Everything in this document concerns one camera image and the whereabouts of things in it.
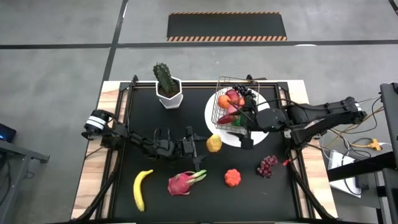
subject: cactus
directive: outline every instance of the cactus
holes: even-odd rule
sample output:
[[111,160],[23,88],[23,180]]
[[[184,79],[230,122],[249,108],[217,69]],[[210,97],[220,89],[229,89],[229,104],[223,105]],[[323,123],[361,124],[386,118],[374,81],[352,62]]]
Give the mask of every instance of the cactus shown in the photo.
[[170,70],[166,64],[156,63],[154,66],[154,74],[157,81],[159,81],[160,87],[166,92],[167,95],[174,96],[178,93],[178,86],[172,79]]

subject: wire basket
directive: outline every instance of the wire basket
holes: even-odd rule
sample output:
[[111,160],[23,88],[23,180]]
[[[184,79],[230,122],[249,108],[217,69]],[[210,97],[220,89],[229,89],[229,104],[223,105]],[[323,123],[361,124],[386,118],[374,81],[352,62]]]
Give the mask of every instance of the wire basket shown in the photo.
[[224,129],[226,131],[245,134],[246,130],[243,127],[233,126],[231,123],[229,124],[218,124],[217,121],[224,115],[228,114],[227,109],[220,108],[218,106],[218,98],[221,95],[225,95],[228,90],[233,89],[234,85],[242,84],[246,86],[249,90],[256,95],[256,103],[259,101],[259,93],[260,93],[260,83],[254,80],[245,80],[242,78],[233,78],[233,77],[219,77],[216,87],[216,94],[213,103],[213,112],[211,114],[211,122],[218,129]]

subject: white pot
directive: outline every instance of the white pot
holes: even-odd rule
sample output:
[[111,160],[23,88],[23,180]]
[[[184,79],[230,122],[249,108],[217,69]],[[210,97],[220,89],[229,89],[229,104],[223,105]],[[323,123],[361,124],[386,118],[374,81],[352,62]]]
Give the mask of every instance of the white pot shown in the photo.
[[159,94],[159,92],[157,91],[159,89],[159,82],[156,81],[156,95],[166,109],[178,108],[182,102],[182,99],[184,98],[184,96],[182,95],[181,79],[175,77],[172,77],[172,79],[178,82],[178,84],[180,85],[180,91],[171,98],[167,98]]

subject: concrete floor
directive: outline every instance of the concrete floor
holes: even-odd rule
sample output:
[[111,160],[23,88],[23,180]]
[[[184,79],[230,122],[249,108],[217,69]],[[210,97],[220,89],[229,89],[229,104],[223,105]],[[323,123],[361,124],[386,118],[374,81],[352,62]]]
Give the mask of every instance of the concrete floor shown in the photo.
[[[0,45],[111,43],[121,0],[0,0]],[[165,42],[167,15],[178,11],[280,11],[288,40],[398,39],[387,0],[130,0],[119,42]],[[67,221],[87,142],[80,136],[95,107],[109,49],[0,50],[0,123],[18,130],[16,144],[51,154],[33,163],[13,223]],[[376,96],[397,81],[398,45],[117,49],[110,80],[153,80],[156,62],[184,80],[220,75],[305,80],[313,104]],[[368,110],[370,104],[364,105]],[[383,113],[368,136],[389,142]],[[363,129],[373,126],[373,121]],[[325,142],[333,136],[327,135]],[[335,144],[342,150],[341,143]],[[372,155],[382,152],[369,151]],[[376,212],[333,192],[344,220],[376,223]]]

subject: dragon fruit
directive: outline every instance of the dragon fruit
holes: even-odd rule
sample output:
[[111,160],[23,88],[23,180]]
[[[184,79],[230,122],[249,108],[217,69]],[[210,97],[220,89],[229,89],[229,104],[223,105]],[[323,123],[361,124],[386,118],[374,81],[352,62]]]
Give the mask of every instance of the dragon fruit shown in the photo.
[[206,177],[206,170],[201,170],[199,172],[186,171],[181,174],[177,174],[169,179],[169,185],[167,190],[169,190],[171,195],[188,195],[189,188],[195,182],[203,180]]

